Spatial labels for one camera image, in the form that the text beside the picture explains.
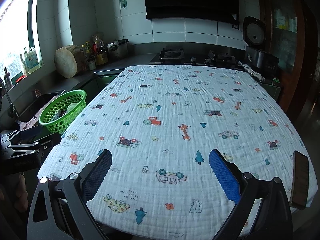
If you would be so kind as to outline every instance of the kitchen sink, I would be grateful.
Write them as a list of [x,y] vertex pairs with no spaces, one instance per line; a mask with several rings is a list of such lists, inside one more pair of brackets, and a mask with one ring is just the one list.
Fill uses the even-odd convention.
[[35,101],[33,101],[20,115],[16,123],[18,125],[21,122],[29,122],[38,111],[44,107],[55,95],[61,95],[65,92],[65,90],[56,91],[54,93],[43,94]]

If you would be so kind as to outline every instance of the window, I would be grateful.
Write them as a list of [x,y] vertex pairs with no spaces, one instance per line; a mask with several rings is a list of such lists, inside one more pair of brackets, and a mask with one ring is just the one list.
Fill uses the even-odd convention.
[[0,16],[0,77],[4,77],[4,68],[10,72],[10,78],[22,71],[20,52],[24,57],[24,48],[29,48],[28,39],[28,2],[13,0]]

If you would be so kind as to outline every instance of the cartoon bear print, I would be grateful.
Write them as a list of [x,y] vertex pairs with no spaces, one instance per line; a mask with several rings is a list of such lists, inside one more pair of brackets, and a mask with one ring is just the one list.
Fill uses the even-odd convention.
[[197,200],[193,199],[192,201],[193,201],[193,203],[191,204],[191,208],[190,208],[189,213],[201,213],[202,210],[201,210],[200,205],[202,203],[200,203],[200,200],[199,199],[197,199]]

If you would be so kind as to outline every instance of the pressure cooker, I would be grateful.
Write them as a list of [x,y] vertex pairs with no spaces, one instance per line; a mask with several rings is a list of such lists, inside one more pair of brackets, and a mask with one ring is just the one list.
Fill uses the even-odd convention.
[[111,60],[123,59],[128,56],[128,45],[129,40],[115,40],[107,45],[109,58]]

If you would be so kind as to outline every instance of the kitchen cabinet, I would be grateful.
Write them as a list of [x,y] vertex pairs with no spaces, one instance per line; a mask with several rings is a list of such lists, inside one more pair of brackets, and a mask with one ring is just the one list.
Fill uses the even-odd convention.
[[259,0],[266,25],[265,51],[279,58],[279,105],[294,122],[308,97],[316,68],[316,20],[303,0]]

